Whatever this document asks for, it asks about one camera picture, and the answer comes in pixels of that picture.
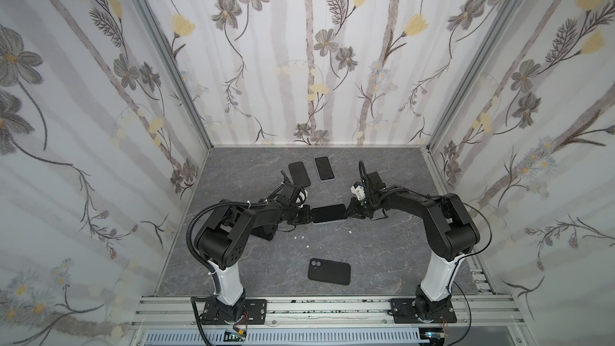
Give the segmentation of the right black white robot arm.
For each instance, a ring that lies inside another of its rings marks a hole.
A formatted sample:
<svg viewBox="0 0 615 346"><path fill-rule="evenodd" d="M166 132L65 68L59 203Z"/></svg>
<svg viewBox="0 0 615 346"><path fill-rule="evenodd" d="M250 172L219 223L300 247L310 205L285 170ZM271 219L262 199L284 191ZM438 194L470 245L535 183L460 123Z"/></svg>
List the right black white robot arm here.
<svg viewBox="0 0 615 346"><path fill-rule="evenodd" d="M424 195L406 187L388 187L378 172L368 173L359 163L360 180L351 187L352 198L345 215L374 220L375 213L403 211L422 220L431 249L429 266L408 312L399 317L422 323L451 322L451 287L463 260L472 255L480 233L458 195Z"/></svg>

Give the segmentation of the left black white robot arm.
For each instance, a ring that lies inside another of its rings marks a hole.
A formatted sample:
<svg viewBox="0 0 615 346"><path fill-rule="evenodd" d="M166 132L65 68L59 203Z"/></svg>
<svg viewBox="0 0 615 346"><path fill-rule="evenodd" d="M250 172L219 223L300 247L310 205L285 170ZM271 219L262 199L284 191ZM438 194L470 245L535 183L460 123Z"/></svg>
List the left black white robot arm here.
<svg viewBox="0 0 615 346"><path fill-rule="evenodd" d="M204 305L196 311L200 323L244 320L246 289L240 280L239 261L248 240L255 236L271 241L281 224L307 224L307 196L305 188L284 182L256 203L221 200L194 216L187 227L187 250L214 282L212 296L194 299Z"/></svg>

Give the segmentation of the black phone case front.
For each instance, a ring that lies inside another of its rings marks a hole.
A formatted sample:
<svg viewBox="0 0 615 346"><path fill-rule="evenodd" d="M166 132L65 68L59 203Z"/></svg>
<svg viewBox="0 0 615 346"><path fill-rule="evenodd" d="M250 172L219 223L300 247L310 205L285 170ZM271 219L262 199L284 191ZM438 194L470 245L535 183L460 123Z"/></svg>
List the black phone case front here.
<svg viewBox="0 0 615 346"><path fill-rule="evenodd" d="M327 284L348 286L351 283L351 272L350 264L312 258L309 261L307 278Z"/></svg>

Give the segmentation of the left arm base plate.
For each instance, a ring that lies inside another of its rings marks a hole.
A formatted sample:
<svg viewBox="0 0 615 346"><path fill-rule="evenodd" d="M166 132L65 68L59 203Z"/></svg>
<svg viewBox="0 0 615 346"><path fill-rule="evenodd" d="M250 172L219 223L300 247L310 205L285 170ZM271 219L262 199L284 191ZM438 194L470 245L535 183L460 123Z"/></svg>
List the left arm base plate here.
<svg viewBox="0 0 615 346"><path fill-rule="evenodd" d="M209 300L197 309L202 325L263 325L267 315L266 300L239 301L235 306Z"/></svg>

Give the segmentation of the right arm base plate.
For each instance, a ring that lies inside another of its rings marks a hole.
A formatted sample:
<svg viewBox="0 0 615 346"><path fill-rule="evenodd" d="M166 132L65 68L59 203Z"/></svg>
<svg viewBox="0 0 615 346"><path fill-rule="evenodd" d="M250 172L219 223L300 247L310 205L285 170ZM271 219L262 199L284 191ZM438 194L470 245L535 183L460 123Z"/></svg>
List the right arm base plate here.
<svg viewBox="0 0 615 346"><path fill-rule="evenodd" d="M391 299L389 314L396 324L444 325L457 322L451 297L429 301L423 296L413 299Z"/></svg>

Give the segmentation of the black phone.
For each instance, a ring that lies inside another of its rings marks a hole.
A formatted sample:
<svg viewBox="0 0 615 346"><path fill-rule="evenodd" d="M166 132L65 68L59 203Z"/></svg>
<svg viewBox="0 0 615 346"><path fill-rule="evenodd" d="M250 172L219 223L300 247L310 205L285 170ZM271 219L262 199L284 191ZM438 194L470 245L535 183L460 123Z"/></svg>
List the black phone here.
<svg viewBox="0 0 615 346"><path fill-rule="evenodd" d="M263 226L254 227L253 229L251 229L251 234L261 239L271 241L273 240L277 229L277 224L266 224Z"/></svg>
<svg viewBox="0 0 615 346"><path fill-rule="evenodd" d="M320 181L326 182L335 179L335 173L327 156L316 157L314 162Z"/></svg>
<svg viewBox="0 0 615 346"><path fill-rule="evenodd" d="M345 216L346 206L342 203L313 208L311 213L313 224L327 224L347 219Z"/></svg>

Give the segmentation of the black phone case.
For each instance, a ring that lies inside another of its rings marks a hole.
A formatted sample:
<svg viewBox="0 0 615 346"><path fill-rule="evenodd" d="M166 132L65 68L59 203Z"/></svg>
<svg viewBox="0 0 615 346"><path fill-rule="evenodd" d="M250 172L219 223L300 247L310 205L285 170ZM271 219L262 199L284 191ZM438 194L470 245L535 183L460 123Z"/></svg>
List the black phone case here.
<svg viewBox="0 0 615 346"><path fill-rule="evenodd" d="M309 261L307 278L327 284L348 286L351 283L351 272L350 264L312 258Z"/></svg>
<svg viewBox="0 0 615 346"><path fill-rule="evenodd" d="M292 182L297 187L310 187L311 181L307 172L307 169L303 162L294 162L288 165L288 170L290 172Z"/></svg>

